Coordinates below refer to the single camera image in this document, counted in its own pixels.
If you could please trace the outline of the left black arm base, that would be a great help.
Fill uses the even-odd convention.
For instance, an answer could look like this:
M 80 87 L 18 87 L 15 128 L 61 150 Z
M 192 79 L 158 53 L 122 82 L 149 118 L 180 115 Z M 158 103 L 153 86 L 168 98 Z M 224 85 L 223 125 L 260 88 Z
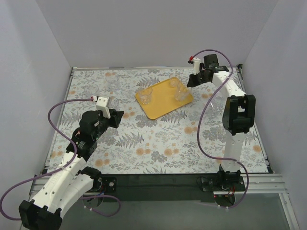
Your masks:
M 107 194 L 113 194 L 116 191 L 117 186 L 117 179 L 116 177 L 100 177 L 94 180 L 93 187 L 88 190 L 83 197 L 90 197 L 90 196 L 101 196 Z M 90 198 L 82 200 L 84 205 L 89 208 L 98 207 L 103 203 L 105 200 L 109 200 L 109 198 Z

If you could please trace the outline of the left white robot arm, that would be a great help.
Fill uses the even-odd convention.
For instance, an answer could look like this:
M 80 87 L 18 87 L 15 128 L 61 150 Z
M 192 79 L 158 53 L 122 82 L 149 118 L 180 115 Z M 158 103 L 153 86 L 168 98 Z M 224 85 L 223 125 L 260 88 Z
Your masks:
M 83 113 L 79 127 L 72 134 L 58 169 L 43 188 L 19 205 L 22 225 L 29 230 L 58 230 L 67 211 L 88 191 L 105 192 L 108 182 L 99 170 L 86 163 L 97 148 L 97 140 L 109 127 L 118 128 L 123 111 L 110 110 L 110 117 L 100 110 Z

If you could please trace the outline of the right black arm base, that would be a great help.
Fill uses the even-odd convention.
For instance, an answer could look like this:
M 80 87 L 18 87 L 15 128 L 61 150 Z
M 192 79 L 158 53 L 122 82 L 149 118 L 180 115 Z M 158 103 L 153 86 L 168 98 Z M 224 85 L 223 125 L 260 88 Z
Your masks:
M 202 192 L 209 193 L 218 208 L 230 209 L 236 206 L 236 192 L 243 192 L 245 196 L 248 184 L 242 177 L 238 181 L 222 181 L 217 176 L 200 176 L 196 179 L 197 186 Z

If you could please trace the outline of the clear glass left edge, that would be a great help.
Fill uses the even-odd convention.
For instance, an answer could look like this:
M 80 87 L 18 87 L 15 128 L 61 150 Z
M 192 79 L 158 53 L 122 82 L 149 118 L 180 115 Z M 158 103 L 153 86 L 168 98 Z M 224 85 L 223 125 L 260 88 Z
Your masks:
M 92 96 L 97 96 L 99 94 L 99 87 L 96 84 L 89 84 L 84 88 L 84 95 L 87 98 L 91 98 Z

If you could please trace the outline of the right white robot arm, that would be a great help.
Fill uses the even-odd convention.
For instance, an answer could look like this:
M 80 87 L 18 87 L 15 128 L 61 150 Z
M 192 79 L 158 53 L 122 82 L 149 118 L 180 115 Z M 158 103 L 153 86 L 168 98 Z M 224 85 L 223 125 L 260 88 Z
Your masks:
M 225 98 L 222 124 L 226 130 L 224 156 L 220 157 L 220 166 L 216 174 L 201 178 L 203 191 L 243 191 L 245 189 L 240 169 L 243 141 L 255 121 L 256 98 L 246 94 L 231 79 L 233 68 L 221 66 L 216 54 L 207 55 L 204 60 L 195 56 L 189 58 L 194 73 L 190 75 L 187 87 L 193 88 L 204 83 L 217 87 L 214 94 L 220 92 Z

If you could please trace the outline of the yellow plastic tray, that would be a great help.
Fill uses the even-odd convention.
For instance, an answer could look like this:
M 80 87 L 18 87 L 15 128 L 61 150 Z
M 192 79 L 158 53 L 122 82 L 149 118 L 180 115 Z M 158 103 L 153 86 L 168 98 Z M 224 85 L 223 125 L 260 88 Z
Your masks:
M 188 95 L 184 99 L 177 100 L 175 98 L 177 87 L 170 86 L 170 79 L 157 83 L 150 88 L 152 90 L 149 91 L 151 92 L 149 103 L 141 101 L 141 92 L 143 91 L 141 89 L 138 90 L 135 97 L 146 116 L 151 120 L 155 120 L 193 101 L 193 96 L 188 90 L 185 90 Z

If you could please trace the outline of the aluminium frame rail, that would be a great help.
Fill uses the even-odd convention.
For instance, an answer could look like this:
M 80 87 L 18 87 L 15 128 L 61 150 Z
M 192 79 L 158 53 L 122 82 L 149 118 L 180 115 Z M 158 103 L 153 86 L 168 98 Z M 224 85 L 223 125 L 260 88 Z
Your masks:
M 29 195 L 33 197 L 39 192 L 50 176 L 35 180 L 30 188 Z M 288 189 L 281 174 L 249 174 L 248 194 L 282 194 L 288 193 Z

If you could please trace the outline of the small clear glass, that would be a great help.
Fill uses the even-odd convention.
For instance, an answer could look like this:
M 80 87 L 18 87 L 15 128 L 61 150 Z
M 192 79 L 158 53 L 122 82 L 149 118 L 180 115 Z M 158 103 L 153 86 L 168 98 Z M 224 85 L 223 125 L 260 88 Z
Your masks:
M 180 75 L 178 73 L 171 73 L 169 75 L 169 85 L 170 85 L 170 87 L 172 87 L 172 88 L 176 87 L 179 81 L 180 81 Z

